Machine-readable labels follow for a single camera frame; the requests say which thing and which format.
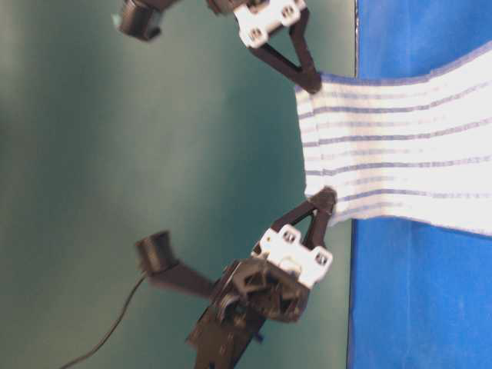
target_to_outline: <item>wire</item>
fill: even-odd
[[[77,358],[69,361],[67,364],[62,365],[59,369],[67,369],[68,367],[71,367],[72,365],[75,365],[77,363],[80,363],[81,361],[84,361],[85,359],[88,359],[90,356],[92,356],[93,354],[95,354],[102,347],[103,344],[106,343],[106,341],[108,340],[108,338],[115,331],[116,327],[120,324],[121,319],[123,319],[123,317],[125,316],[125,313],[126,313],[126,311],[128,309],[128,306],[130,304],[130,301],[133,298],[133,295],[135,294],[135,292],[137,291],[138,287],[140,287],[141,283],[144,281],[144,279],[146,277],[147,277],[146,275],[142,276],[138,280],[138,282],[136,283],[136,285],[131,289],[130,294],[126,298],[125,303],[123,304],[123,308],[121,309],[120,314],[116,318],[116,321],[113,323],[113,325],[111,326],[111,328],[109,328],[109,331],[104,335],[104,337],[99,341],[99,343],[96,344],[94,346],[94,348],[92,348],[86,354],[83,354],[83,355],[81,355],[81,356],[79,356],[79,357],[77,357]]]

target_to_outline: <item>blue surface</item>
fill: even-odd
[[[490,0],[359,0],[359,19],[361,78],[425,74],[492,39]],[[492,367],[490,238],[381,218],[352,242],[350,369]]]

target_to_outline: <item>white mounting plate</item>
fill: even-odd
[[[248,48],[259,48],[272,31],[283,25],[289,27],[299,20],[304,0],[270,0],[253,12],[246,4],[238,6],[234,15],[239,24],[239,37]]]
[[[263,258],[289,274],[298,276],[298,281],[309,289],[321,281],[333,261],[333,255],[321,246],[309,250],[301,244],[301,233],[286,224],[280,232],[269,228],[259,241],[260,254],[251,256]]]

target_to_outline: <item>white fabric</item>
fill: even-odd
[[[337,192],[331,224],[396,216],[492,234],[491,50],[422,77],[297,89],[305,193]]]

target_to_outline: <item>green background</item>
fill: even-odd
[[[319,69],[354,73],[354,2],[310,0]],[[0,0],[0,367],[57,368],[86,352],[139,276],[134,242],[171,230],[217,278],[304,199],[293,85],[204,2],[166,13],[151,44],[116,32],[119,0]],[[283,32],[274,45],[288,50]],[[238,369],[341,369],[350,223],[297,324],[268,322]],[[191,368],[206,306],[144,284],[80,368]]]

